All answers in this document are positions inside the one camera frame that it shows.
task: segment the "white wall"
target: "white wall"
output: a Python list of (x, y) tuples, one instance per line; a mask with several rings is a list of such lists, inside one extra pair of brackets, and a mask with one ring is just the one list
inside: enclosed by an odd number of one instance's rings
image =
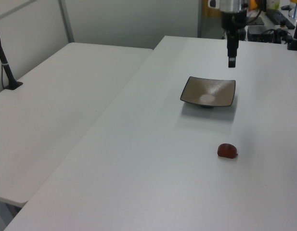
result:
[(58, 0), (37, 0), (0, 19), (0, 38), (18, 79), (68, 43)]
[(197, 37), (199, 0), (62, 0), (75, 42), (154, 49)]

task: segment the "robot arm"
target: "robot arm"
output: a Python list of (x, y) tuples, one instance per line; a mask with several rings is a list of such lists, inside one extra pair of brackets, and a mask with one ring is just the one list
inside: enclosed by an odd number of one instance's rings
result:
[(248, 0), (209, 0), (208, 6), (221, 11), (221, 26), (227, 36), (229, 67), (235, 67), (239, 41), (238, 30), (246, 26)]

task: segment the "keyboard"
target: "keyboard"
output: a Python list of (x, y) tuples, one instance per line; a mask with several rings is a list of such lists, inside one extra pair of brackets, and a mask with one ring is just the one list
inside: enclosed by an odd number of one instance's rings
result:
[(292, 24), (280, 11), (267, 9), (266, 16), (275, 24), (280, 25), (281, 21), (285, 21), (285, 25), (288, 29), (293, 30), (295, 29), (294, 24)]

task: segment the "yellow object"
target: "yellow object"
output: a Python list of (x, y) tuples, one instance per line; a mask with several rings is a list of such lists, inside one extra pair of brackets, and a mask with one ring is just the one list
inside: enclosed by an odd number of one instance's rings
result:
[(258, 5), (256, 4), (255, 0), (250, 0), (249, 3), (249, 10), (254, 10), (258, 7)]
[(290, 2), (297, 3), (297, 0), (290, 0)]

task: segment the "white table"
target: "white table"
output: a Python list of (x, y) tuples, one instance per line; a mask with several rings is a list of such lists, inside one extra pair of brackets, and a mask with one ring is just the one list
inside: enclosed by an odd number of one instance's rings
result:
[(152, 50), (71, 43), (0, 93), (0, 200), (23, 206)]
[[(297, 231), (297, 52), (227, 66), (224, 40), (165, 37), (6, 231)], [(235, 79), (233, 105), (180, 101), (189, 76)]]

